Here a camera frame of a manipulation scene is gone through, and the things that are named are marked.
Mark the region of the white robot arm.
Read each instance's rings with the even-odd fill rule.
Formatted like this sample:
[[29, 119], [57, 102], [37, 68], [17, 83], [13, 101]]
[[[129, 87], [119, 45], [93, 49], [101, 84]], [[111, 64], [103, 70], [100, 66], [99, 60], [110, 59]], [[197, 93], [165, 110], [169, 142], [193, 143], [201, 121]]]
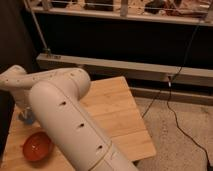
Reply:
[[0, 74], [1, 90], [28, 92], [36, 120], [76, 171], [138, 171], [79, 103], [90, 85], [81, 68], [28, 74], [14, 65]]

